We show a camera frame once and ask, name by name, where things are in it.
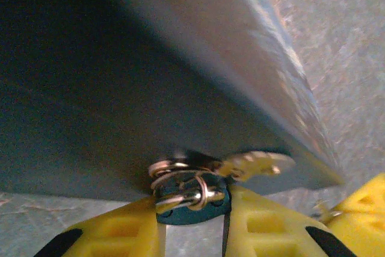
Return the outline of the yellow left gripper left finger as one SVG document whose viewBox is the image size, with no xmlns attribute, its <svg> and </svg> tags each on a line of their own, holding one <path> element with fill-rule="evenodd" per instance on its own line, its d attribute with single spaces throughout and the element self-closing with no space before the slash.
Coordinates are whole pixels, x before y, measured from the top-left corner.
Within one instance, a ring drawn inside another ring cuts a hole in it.
<svg viewBox="0 0 385 257">
<path fill-rule="evenodd" d="M 166 227 L 155 198 L 145 197 L 79 222 L 55 236 L 36 256 L 164 256 Z"/>
</svg>

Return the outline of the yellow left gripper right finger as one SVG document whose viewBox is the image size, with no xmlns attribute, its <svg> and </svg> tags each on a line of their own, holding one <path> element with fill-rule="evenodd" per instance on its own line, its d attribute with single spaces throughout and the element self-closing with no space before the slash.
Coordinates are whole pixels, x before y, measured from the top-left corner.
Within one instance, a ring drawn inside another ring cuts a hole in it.
<svg viewBox="0 0 385 257">
<path fill-rule="evenodd" d="M 319 221 L 231 185 L 225 256 L 354 256 Z"/>
</svg>

